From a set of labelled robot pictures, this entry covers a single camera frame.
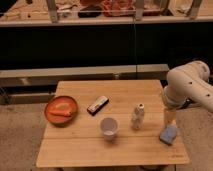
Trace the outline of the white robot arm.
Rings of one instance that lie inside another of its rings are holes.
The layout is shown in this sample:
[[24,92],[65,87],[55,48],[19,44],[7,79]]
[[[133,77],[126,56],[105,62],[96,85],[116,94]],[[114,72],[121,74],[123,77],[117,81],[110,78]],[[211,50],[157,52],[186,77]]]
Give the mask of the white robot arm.
[[209,77],[209,66],[203,61],[192,61],[168,71],[167,85],[161,95],[165,125],[174,123],[176,111],[187,99],[213,113],[213,86],[209,84]]

